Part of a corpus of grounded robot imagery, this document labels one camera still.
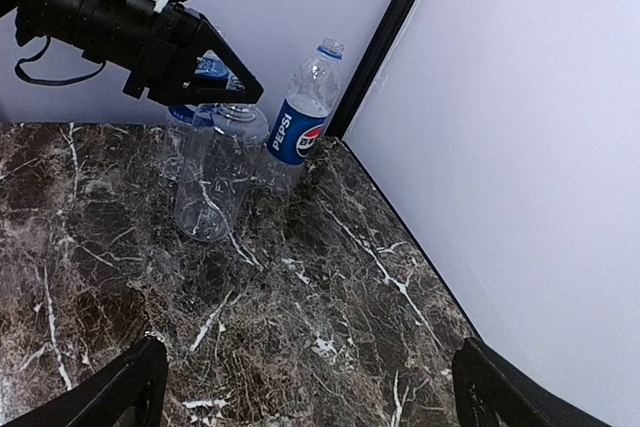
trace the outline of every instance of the white wall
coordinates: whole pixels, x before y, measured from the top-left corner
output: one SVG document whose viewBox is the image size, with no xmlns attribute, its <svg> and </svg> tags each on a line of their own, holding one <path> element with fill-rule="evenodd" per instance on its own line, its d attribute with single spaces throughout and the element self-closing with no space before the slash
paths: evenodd
<svg viewBox="0 0 640 427">
<path fill-rule="evenodd" d="M 227 41 L 265 87 L 259 106 L 274 120 L 296 66 L 325 36 L 346 45 L 345 83 L 353 74 L 390 0 L 194 0 L 225 33 Z M 153 102 L 121 93 L 127 73 L 110 66 L 98 78 L 73 87 L 43 88 L 22 83 L 13 74 L 15 62 L 33 54 L 42 40 L 18 49 L 14 18 L 0 20 L 0 120 L 158 122 L 164 111 Z M 80 52 L 54 45 L 29 72 L 66 78 L 93 65 Z"/>
<path fill-rule="evenodd" d="M 348 144 L 489 344 L 640 425 L 640 0 L 420 0 Z"/>
</svg>

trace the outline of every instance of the brown marble surface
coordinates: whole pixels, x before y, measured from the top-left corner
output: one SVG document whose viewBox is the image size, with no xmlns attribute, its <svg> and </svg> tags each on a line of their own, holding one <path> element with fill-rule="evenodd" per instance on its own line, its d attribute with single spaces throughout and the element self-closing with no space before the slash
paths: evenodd
<svg viewBox="0 0 640 427">
<path fill-rule="evenodd" d="M 173 226 L 161 136 L 0 126 L 0 425 L 145 330 L 169 352 L 165 425 L 457 425 L 471 330 L 343 145 L 209 245 Z"/>
</svg>

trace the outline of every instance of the black robotic arm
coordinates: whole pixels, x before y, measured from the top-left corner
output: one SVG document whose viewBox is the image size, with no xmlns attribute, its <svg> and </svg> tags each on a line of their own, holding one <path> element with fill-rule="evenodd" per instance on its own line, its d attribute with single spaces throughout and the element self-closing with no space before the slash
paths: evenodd
<svg viewBox="0 0 640 427">
<path fill-rule="evenodd" d="M 124 92 L 132 97 L 147 90 L 149 99 L 164 105 L 197 105 L 255 103 L 262 95 L 260 83 L 207 18 L 180 3 L 156 13 L 155 0 L 0 0 L 0 17 L 15 8 L 18 45 L 55 38 L 82 49 L 89 61 L 119 65 L 131 72 Z M 243 91 L 194 74 L 209 50 Z"/>
</svg>

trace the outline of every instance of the empty bottle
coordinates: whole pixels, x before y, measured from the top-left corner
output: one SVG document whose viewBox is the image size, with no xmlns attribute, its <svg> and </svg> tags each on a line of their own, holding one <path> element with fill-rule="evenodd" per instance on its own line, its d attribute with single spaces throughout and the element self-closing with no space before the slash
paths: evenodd
<svg viewBox="0 0 640 427">
<path fill-rule="evenodd" d="M 237 88 L 234 83 L 232 76 L 228 88 Z M 268 135 L 267 118 L 255 105 L 198 109 L 175 205 L 175 221 L 184 233 L 212 242 L 233 231 Z"/>
<path fill-rule="evenodd" d="M 195 75 L 227 81 L 229 69 L 217 55 L 209 51 L 198 64 Z M 167 126 L 158 164 L 160 174 L 169 180 L 177 181 L 180 178 L 185 143 L 191 131 L 195 110 L 195 106 L 189 105 L 174 105 L 167 109 Z"/>
<path fill-rule="evenodd" d="M 340 94 L 344 46 L 325 39 L 293 75 L 280 115 L 256 170 L 257 181 L 278 192 L 291 191 Z"/>
</svg>

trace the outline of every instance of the black pole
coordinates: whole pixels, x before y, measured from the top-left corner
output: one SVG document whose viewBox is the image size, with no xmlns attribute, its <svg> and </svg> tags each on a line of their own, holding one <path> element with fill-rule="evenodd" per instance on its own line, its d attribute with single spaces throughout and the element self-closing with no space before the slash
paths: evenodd
<svg viewBox="0 0 640 427">
<path fill-rule="evenodd" d="M 336 109 L 327 135 L 342 138 L 416 0 L 391 0 Z"/>
</svg>

